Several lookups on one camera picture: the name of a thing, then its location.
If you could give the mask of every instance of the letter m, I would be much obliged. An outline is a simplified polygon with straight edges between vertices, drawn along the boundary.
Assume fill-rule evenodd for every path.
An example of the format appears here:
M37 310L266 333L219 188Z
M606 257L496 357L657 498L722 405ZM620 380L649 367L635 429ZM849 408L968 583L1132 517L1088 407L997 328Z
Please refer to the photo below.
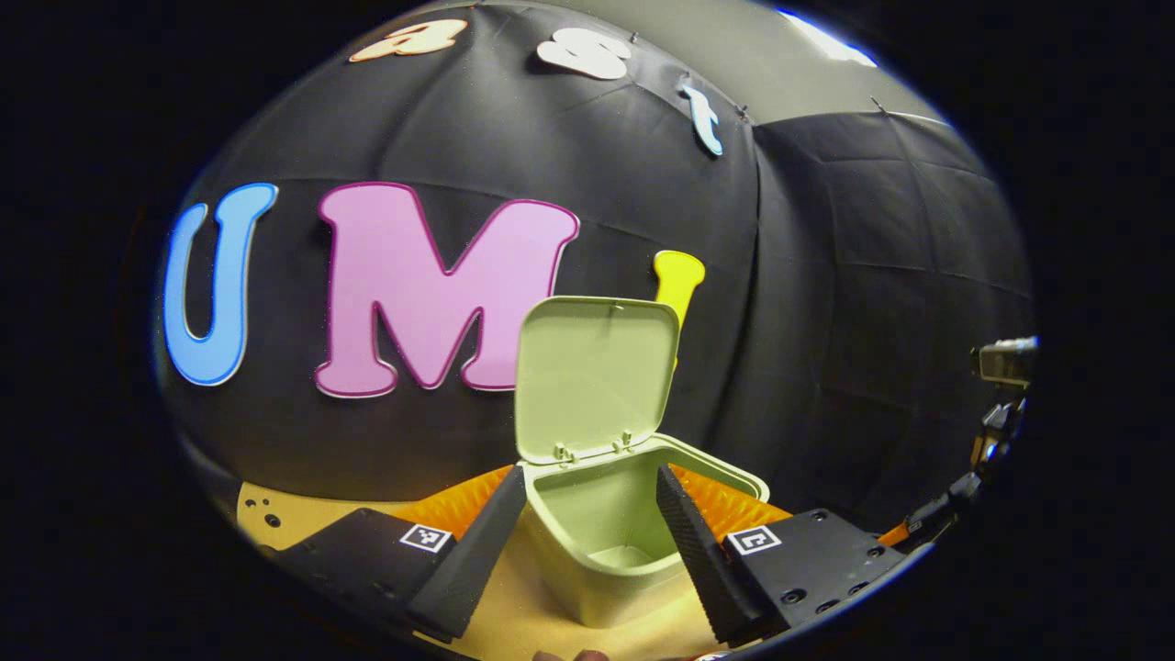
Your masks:
M318 214L334 230L329 356L315 373L322 392L370 398L396 387L396 371L380 360L376 345L381 317L416 382L436 389L478 315L477 353L462 380L484 391L513 389L523 318L551 295L563 247L579 232L571 211L533 200L508 202L451 269L408 186L342 186L322 198Z

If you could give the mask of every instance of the container lid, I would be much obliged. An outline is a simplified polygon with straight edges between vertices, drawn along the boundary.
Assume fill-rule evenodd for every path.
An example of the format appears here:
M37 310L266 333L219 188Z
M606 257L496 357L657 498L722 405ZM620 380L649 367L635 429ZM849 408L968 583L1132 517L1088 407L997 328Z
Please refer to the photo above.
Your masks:
M552 296L535 305L518 343L518 456L557 464L647 439L665 413L678 329L673 308L653 301Z

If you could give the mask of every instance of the orange foam padding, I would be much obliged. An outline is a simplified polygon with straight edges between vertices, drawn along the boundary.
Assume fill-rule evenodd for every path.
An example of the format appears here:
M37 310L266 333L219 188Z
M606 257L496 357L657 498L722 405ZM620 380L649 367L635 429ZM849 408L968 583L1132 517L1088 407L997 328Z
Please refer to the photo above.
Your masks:
M884 544L885 546L893 546L898 542L906 541L909 538L909 528L906 527L906 522L902 521L894 527L894 530L878 538L878 544Z
M483 473L396 512L396 519L449 531L459 541L513 465Z
M677 481L682 483L685 493L690 494L698 512L710 526L714 539L721 544L728 533L737 533L756 526L766 526L791 517L773 505L757 500L733 487L686 471L680 466L669 465Z

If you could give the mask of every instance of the light green plastic container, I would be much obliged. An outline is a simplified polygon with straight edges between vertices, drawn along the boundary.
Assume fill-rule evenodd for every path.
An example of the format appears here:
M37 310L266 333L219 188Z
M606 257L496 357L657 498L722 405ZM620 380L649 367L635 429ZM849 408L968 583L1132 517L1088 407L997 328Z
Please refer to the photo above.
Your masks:
M768 498L763 480L656 433L678 328L667 304L588 296L546 298L523 322L515 391L522 525L543 582L588 627L692 589L657 508L659 466Z

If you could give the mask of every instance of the letter u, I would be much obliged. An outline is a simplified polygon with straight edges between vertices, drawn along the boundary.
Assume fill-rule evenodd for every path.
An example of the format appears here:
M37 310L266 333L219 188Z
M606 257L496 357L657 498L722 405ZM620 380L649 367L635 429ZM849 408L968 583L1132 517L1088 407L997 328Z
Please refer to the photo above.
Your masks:
M184 295L192 240L208 204L193 205L175 223L163 281L163 335L175 369L197 386L228 382L244 359L249 243L257 218L276 198L276 186L249 183L224 195L216 207L220 237L213 265L213 322L203 338L188 328Z

